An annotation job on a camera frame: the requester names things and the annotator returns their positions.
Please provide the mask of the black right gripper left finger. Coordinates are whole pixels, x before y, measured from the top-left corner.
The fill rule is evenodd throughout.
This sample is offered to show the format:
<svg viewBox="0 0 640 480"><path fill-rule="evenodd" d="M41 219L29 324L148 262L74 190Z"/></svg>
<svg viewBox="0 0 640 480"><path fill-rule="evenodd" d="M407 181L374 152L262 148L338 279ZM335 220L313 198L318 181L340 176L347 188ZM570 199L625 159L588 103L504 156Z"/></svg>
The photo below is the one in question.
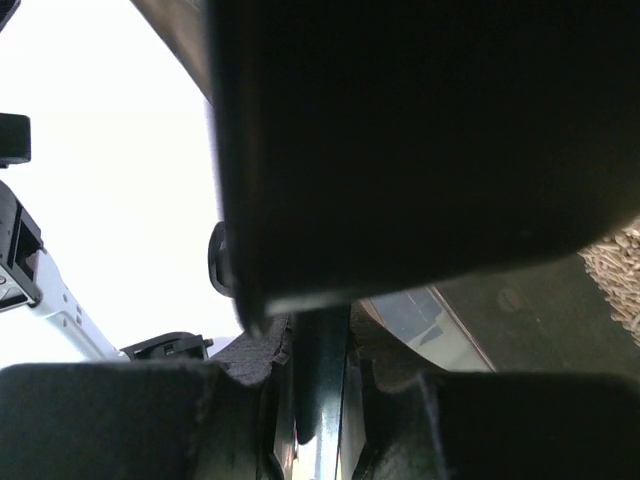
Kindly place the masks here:
<svg viewBox="0 0 640 480"><path fill-rule="evenodd" d="M290 331L211 360L22 364L1 372L5 479L280 479Z"/></svg>

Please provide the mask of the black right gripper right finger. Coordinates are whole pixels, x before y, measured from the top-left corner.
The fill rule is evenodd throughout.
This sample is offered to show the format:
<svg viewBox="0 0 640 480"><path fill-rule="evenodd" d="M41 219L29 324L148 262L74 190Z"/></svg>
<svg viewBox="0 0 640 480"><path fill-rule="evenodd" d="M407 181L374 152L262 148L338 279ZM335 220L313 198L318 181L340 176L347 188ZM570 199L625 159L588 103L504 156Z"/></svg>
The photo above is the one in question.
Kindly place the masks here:
<svg viewBox="0 0 640 480"><path fill-rule="evenodd" d="M449 372L361 306L358 479L635 479L639 385L584 373Z"/></svg>

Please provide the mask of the dark translucent litter box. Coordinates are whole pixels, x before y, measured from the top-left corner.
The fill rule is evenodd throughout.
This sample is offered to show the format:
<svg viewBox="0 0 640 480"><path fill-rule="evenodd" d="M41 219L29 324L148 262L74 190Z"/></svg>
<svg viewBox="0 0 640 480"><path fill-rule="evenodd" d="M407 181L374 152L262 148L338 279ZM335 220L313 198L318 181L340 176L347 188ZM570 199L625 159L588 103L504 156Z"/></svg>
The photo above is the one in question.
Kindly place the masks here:
<svg viewBox="0 0 640 480"><path fill-rule="evenodd" d="M635 1L139 1L213 108L242 326L370 298L435 362L637 375L578 251L639 213Z"/></svg>

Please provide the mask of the black slotted litter scoop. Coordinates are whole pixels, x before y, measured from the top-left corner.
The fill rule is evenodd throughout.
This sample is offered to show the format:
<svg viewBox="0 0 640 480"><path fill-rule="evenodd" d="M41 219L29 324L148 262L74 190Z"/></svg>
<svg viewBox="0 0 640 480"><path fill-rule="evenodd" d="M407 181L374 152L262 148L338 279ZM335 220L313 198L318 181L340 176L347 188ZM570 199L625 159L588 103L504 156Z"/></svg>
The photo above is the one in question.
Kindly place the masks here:
<svg viewBox="0 0 640 480"><path fill-rule="evenodd" d="M385 392L350 304L573 253L639 211L635 1L209 1L228 277L291 315L320 479L635 479L639 389L420 373Z"/></svg>

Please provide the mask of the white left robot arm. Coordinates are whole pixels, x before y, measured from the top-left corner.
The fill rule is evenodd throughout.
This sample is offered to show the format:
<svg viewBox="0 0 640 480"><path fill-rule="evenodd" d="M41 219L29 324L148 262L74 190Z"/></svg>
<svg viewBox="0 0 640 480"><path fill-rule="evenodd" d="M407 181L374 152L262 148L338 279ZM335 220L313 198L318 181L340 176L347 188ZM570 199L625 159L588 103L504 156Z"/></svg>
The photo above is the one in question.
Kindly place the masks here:
<svg viewBox="0 0 640 480"><path fill-rule="evenodd" d="M116 348L65 285L41 229L6 183L1 184L1 312L24 308L62 333L90 361L206 360L211 339L171 332Z"/></svg>

